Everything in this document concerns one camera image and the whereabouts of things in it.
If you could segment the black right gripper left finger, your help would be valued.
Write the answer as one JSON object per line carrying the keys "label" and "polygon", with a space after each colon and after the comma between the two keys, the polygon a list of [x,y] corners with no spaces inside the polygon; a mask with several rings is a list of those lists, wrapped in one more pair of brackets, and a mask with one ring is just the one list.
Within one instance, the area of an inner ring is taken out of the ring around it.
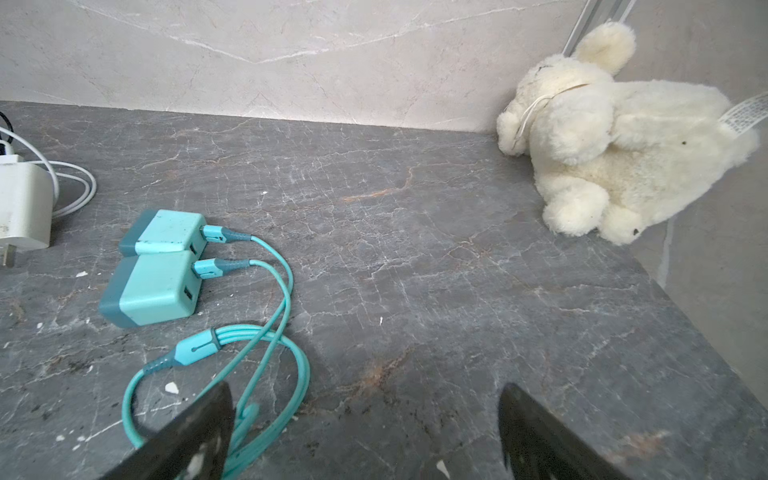
{"label": "black right gripper left finger", "polygon": [[220,382],[105,479],[221,479],[234,429],[229,385]]}

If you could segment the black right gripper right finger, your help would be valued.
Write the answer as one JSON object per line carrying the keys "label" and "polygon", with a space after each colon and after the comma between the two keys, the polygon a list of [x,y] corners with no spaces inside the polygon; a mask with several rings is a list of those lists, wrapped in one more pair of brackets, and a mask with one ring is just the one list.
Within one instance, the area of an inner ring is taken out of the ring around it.
{"label": "black right gripper right finger", "polygon": [[498,429],[515,479],[629,479],[516,383],[501,390]]}

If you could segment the white USB charger adapter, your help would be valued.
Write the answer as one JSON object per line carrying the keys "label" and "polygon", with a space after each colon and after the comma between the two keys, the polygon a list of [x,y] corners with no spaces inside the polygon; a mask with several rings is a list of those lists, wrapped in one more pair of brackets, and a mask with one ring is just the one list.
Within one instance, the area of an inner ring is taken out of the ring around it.
{"label": "white USB charger adapter", "polygon": [[51,178],[18,154],[1,156],[1,266],[16,253],[50,246],[54,206]]}

